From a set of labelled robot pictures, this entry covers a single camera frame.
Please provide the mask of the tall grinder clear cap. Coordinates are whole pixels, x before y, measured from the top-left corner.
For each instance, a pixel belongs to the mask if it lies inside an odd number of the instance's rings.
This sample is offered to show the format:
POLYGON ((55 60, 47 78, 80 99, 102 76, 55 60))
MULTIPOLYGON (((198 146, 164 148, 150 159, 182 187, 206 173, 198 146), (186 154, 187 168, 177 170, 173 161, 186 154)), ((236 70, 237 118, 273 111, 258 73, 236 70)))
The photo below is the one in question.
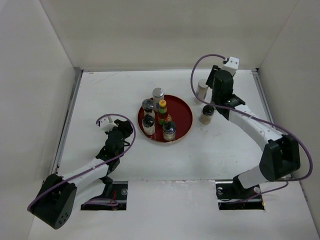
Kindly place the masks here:
POLYGON ((156 117, 155 111, 154 111, 154 101, 150 98, 144 99, 141 103, 141 107, 143 109, 144 115, 149 115, 153 118, 156 117))

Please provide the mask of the sauce bottle yellow cap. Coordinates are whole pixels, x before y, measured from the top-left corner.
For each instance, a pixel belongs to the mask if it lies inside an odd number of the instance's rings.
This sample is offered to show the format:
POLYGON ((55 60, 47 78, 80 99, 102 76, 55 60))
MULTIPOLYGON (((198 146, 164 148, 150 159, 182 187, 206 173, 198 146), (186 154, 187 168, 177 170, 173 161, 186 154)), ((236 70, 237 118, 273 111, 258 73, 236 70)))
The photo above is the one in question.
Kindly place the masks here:
POLYGON ((167 102, 164 99, 160 100, 158 105, 157 121, 163 126, 165 123, 170 122, 172 117, 168 113, 167 102))

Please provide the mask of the wide jar black handle lid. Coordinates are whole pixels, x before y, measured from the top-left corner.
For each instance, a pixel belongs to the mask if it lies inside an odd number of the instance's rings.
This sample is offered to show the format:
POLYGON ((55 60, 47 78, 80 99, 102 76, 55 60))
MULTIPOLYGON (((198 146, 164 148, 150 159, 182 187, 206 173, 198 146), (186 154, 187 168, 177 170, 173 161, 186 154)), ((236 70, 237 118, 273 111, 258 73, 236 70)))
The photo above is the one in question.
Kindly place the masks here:
POLYGON ((162 126, 163 138, 166 142, 172 142, 176 137, 177 126, 173 121, 165 122, 162 126))

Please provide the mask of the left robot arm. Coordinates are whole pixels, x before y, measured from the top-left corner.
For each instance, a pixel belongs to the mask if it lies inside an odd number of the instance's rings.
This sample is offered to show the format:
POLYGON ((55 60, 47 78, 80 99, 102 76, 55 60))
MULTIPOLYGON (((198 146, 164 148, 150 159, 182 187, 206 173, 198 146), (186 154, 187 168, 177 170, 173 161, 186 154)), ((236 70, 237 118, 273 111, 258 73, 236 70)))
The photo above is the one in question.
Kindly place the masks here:
POLYGON ((65 175, 49 175, 27 207, 28 212, 55 230, 71 216, 79 191, 96 180, 110 181, 109 174, 118 167, 120 158, 132 146, 127 138, 136 136, 136 129, 128 118, 111 120, 110 115, 104 115, 96 125, 104 131, 107 139, 93 160, 65 175))

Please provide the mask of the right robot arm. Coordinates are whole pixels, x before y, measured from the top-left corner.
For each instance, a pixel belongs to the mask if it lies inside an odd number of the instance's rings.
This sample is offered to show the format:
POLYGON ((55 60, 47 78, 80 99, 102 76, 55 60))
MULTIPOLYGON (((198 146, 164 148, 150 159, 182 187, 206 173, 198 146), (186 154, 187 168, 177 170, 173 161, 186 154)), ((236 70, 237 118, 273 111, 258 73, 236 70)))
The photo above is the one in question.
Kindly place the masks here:
POLYGON ((233 178, 226 189, 229 196, 244 199, 255 186, 277 181, 300 168, 298 141, 255 120, 256 115, 233 93, 234 79, 229 71, 214 65, 206 83, 212 89, 211 103, 217 106, 217 112, 241 128, 262 150, 257 166, 233 178))

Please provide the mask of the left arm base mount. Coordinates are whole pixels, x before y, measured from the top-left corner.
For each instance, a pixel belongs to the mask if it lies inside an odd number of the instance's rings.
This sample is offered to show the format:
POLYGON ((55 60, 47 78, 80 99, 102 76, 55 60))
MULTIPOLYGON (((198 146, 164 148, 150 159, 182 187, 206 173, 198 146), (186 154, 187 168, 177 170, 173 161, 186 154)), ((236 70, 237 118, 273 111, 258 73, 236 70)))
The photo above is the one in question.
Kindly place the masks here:
POLYGON ((100 179, 104 184, 102 193, 92 197, 80 207, 81 211, 125 211, 129 183, 113 181, 109 176, 100 179))

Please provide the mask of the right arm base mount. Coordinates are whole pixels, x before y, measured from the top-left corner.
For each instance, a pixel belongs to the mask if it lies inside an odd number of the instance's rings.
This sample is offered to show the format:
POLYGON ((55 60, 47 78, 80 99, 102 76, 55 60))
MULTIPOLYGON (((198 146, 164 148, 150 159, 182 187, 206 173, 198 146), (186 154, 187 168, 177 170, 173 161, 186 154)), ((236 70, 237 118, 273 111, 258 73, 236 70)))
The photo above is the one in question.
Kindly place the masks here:
POLYGON ((218 208, 221 211, 233 210, 264 210, 264 202, 260 185, 237 192, 233 189, 232 181, 216 181, 216 196, 218 208))

